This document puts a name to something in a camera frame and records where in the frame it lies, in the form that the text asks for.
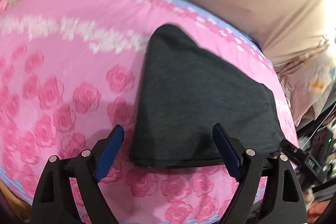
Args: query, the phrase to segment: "rose pattern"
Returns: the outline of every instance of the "rose pattern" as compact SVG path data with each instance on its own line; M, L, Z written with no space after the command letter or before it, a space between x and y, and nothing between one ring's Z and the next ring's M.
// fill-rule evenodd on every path
M265 189L267 184L267 177L261 177L260 178L260 183L259 183L259 189Z
M12 94L5 103L3 110L9 119L14 119L19 112L19 95Z
M69 105L62 105L56 110L53 119L58 132L70 132L75 129L76 114Z
M0 106L2 106L9 97L9 90L6 85L2 86L0 89Z
M20 181L26 196L34 198L39 179L28 165L23 166Z
M206 196L213 190L214 184L207 174L196 171L192 178L192 189L197 197Z
M0 71L6 68L6 61L4 57L0 57Z
M57 131L51 123L49 116L44 115L36 122L34 135L36 138L36 144L42 148L53 147L56 144Z
M207 174L208 176L213 175L214 173L216 173L219 170L219 166L215 165L215 166L204 166L201 167L200 170L202 172L204 172L205 174Z
M12 62L16 61L20 56L22 56L26 52L27 52L27 44L19 45L12 53L11 57Z
M89 149L86 146L83 134L74 133L72 136L64 138L61 143L61 151L59 152L63 159L77 157L80 152Z
M4 72L2 73L2 80L5 83L8 83L12 79L14 72L15 69L13 66L10 66L9 68L5 69Z
M63 102L64 86L56 77L50 77L38 90L41 109L52 109Z
M70 184L71 184L72 194L73 194L73 198L75 199L76 205L84 206L81 192L79 191L79 187L78 187L76 179L72 179L70 181Z
M237 188L238 188L238 185L239 185L238 182L236 182L235 180L232 181L232 183L231 183L231 191L232 191L233 193L236 192L236 190L237 190Z
M10 125L5 128L3 133L4 148L6 150L16 152L18 143L18 130L16 124L11 121Z
M218 209L218 200L210 196L201 198L199 205L194 210L194 217L197 222L205 221L213 217Z
M106 81L110 84L111 91L126 92L133 89L135 76L126 67L117 64L107 72Z
M121 162L120 160L115 159L109 173L107 174L107 177L103 178L100 182L110 183L120 180L123 177L121 171L122 171Z
M0 109L0 128L6 129L12 123L12 120L8 118L4 110Z
M133 196L143 198L158 191L159 178L148 170L135 167L127 173L126 183L131 186Z
M165 218L169 224L184 224L190 220L193 210L189 204L176 201L165 211Z
M22 86L22 94L25 99L33 99L38 95L38 90L40 89L40 81L38 80L36 74L32 74L24 82Z
M20 152L21 160L28 165L35 165L40 161L35 137L29 131L19 139L17 150Z
M26 60L25 71L27 74L33 72L33 70L37 69L44 63L43 53L40 51L36 51L31 54Z
M124 138L123 144L121 145L121 148L118 152L118 157L120 157L120 159L129 161L129 150L132 146L132 143L133 140L130 137Z
M125 131L124 141L118 152L118 157L122 160L129 161L129 150L133 143L134 128Z
M172 172L162 181L161 190L170 203L182 200L192 192L189 180L177 172Z
M116 98L113 103L108 105L107 113L112 125L127 126L134 123L134 107L122 97Z
M9 179L17 180L20 177L20 170L12 154L5 150L2 153L2 165Z
M90 83L81 83L73 93L73 102L76 105L76 111L81 114L87 113L89 110L97 110L99 107L101 94Z
M222 165L222 170L223 170L223 172L224 172L225 174L229 174L229 172L227 171L227 169L226 169L226 166L225 166L225 165Z
M219 217L222 217L222 216L224 215L226 209L229 207L230 202L231 202L231 200L229 200L229 199L228 199L228 200L225 200L225 201L223 202L223 205L222 205L221 209L220 209L219 212L218 212L218 216L219 216Z

